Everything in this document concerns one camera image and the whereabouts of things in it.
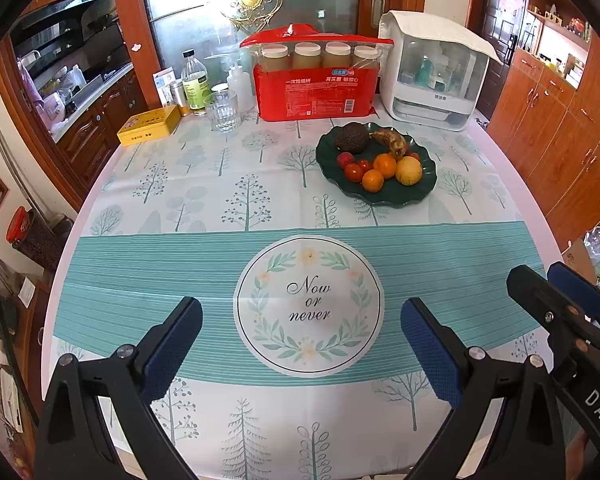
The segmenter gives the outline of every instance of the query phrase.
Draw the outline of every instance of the cardboard box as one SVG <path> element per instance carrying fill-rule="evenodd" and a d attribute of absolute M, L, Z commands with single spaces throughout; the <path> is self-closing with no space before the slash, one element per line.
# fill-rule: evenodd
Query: cardboard box
<path fill-rule="evenodd" d="M 565 265 L 577 272 L 589 283 L 595 285 L 598 282 L 596 271 L 589 258 L 589 253 L 587 253 L 587 248 L 580 238 L 576 238 L 571 247 L 562 253 L 562 259 Z"/>
<path fill-rule="evenodd" d="M 118 138 L 123 146 L 130 146 L 145 140 L 170 136 L 180 122 L 180 112 L 176 105 L 149 110 L 128 118 L 120 128 Z"/>

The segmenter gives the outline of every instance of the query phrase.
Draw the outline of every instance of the wooden door frame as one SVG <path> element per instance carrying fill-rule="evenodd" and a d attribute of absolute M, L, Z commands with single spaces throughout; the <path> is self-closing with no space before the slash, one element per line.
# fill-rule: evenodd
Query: wooden door frame
<path fill-rule="evenodd" d="M 0 42 L 0 96 L 14 126 L 42 171 L 69 205 L 80 211 L 88 190 L 26 97 L 8 34 Z"/>

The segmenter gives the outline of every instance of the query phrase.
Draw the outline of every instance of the white appliance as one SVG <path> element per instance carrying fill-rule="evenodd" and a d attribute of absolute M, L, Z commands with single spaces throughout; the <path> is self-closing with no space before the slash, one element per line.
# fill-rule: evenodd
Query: white appliance
<path fill-rule="evenodd" d="M 458 131 L 474 112 L 489 59 L 489 42 L 451 20 L 406 10 L 380 19 L 378 38 L 391 38 L 380 95 L 394 119 Z"/>

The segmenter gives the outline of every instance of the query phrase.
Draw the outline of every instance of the metal canister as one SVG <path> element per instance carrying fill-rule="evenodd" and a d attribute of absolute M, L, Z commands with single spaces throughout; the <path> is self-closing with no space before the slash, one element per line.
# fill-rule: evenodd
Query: metal canister
<path fill-rule="evenodd" d="M 176 79 L 176 81 L 171 83 L 169 85 L 169 90 L 171 91 L 173 102 L 178 105 L 180 115 L 182 117 L 189 115 L 191 113 L 191 108 L 189 108 L 187 95 L 184 93 L 184 85 L 182 84 L 182 79 Z"/>

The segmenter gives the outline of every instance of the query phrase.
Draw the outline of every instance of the table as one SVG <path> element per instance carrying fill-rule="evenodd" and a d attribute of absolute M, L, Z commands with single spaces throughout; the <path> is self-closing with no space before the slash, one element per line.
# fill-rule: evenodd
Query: table
<path fill-rule="evenodd" d="M 504 154 L 464 132 L 400 123 L 379 102 L 356 118 L 411 134 L 436 161 L 421 203 L 370 207 L 321 174 L 312 149 L 348 119 L 266 123 L 219 135 L 185 118 L 119 149 L 78 215 L 51 293 L 42 383 L 59 355 L 137 342 L 184 295 L 203 329 L 154 412 L 209 478 L 359 478 L 416 462 L 448 413 L 399 327 L 420 296 L 491 356 L 552 355 L 507 296 L 517 264 L 560 253 Z M 110 403 L 115 444 L 128 450 Z"/>

